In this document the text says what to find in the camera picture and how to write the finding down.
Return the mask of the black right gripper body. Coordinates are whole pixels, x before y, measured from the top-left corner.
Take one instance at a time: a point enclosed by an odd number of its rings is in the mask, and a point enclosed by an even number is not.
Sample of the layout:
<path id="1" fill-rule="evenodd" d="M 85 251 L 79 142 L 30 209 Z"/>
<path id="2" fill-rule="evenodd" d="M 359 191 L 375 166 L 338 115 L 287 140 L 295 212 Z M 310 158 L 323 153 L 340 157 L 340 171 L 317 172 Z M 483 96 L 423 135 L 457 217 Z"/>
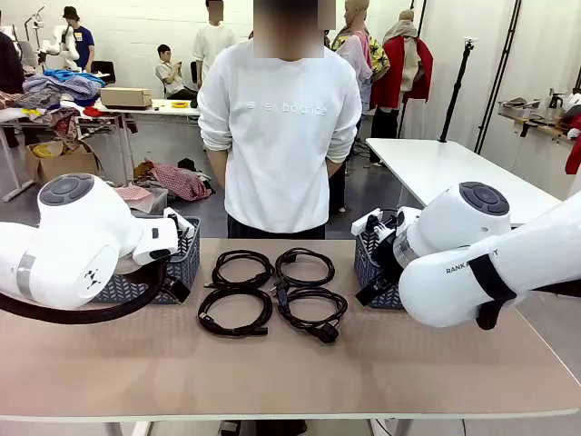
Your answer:
<path id="1" fill-rule="evenodd" d="M 395 229 L 374 229 L 377 236 L 377 246 L 371 258 L 379 266 L 381 272 L 373 283 L 374 293 L 385 293 L 399 283 L 403 272 L 394 254 Z"/>

